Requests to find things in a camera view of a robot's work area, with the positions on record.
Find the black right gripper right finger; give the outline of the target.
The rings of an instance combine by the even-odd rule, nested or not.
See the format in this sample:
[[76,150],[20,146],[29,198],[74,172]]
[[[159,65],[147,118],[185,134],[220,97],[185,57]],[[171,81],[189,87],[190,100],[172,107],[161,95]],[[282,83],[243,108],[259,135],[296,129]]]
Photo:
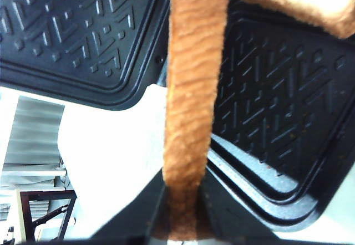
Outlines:
[[277,244],[277,237],[207,171],[198,195],[198,241],[201,244]]

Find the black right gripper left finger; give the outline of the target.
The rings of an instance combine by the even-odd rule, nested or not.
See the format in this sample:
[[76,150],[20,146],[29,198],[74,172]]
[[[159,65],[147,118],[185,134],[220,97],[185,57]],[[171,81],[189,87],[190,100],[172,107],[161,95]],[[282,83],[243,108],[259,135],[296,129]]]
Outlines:
[[138,196],[89,239],[90,244],[167,244],[167,188],[154,177]]

